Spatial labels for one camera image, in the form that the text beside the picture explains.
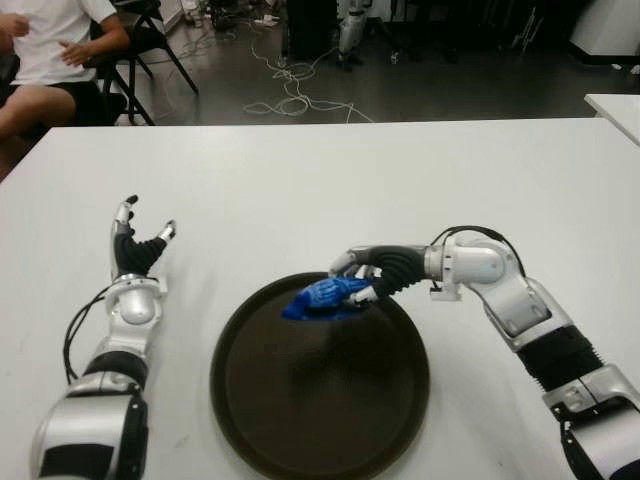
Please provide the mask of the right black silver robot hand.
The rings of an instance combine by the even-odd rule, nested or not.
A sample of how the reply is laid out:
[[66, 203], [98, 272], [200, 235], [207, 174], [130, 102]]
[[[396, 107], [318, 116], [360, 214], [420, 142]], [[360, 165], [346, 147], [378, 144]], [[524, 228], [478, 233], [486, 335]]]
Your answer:
[[334, 278], [356, 277], [362, 270], [367, 286], [343, 296], [333, 308], [336, 313], [360, 311], [380, 299], [423, 281], [426, 246], [377, 245], [352, 247], [329, 268]]

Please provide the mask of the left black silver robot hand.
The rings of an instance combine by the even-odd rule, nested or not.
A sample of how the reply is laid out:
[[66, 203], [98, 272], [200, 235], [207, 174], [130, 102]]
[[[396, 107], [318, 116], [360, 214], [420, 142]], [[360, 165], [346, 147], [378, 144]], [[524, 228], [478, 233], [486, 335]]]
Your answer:
[[177, 233], [176, 222], [170, 220], [153, 238], [137, 241], [134, 238], [135, 229], [131, 226], [131, 220], [134, 217], [133, 206], [138, 200], [136, 194], [127, 197], [118, 205], [114, 216], [110, 232], [113, 282], [127, 275], [146, 277]]

